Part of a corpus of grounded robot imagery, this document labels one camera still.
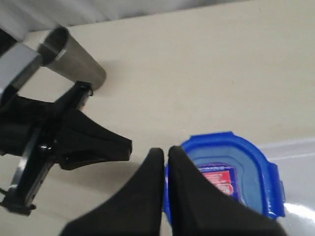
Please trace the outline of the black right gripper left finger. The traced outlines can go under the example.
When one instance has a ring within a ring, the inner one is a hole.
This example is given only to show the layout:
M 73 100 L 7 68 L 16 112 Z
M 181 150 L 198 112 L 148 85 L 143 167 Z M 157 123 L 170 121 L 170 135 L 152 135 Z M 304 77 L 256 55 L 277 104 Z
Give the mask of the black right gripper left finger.
M 164 153 L 151 148 L 132 178 L 99 207 L 67 223 L 62 236 L 158 236 Z

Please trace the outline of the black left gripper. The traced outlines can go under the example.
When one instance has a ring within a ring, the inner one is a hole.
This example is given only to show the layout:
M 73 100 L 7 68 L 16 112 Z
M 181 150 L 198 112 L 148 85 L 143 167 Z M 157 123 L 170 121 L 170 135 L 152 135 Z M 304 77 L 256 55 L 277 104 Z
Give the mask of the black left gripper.
M 55 164 L 54 141 L 59 130 L 59 166 L 74 170 L 101 163 L 128 161 L 132 140 L 105 129 L 79 111 L 92 85 L 76 82 L 55 102 L 15 95 L 0 109 L 0 153 L 19 156 L 1 207 L 28 216 L 49 170 Z

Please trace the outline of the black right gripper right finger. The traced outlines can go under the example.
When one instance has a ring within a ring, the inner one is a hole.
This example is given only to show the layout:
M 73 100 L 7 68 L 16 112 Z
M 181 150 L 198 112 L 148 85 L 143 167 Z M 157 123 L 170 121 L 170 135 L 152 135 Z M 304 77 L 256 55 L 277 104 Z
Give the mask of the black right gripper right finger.
M 175 236 L 284 236 L 280 224 L 212 185 L 180 146 L 168 152 L 168 196 Z

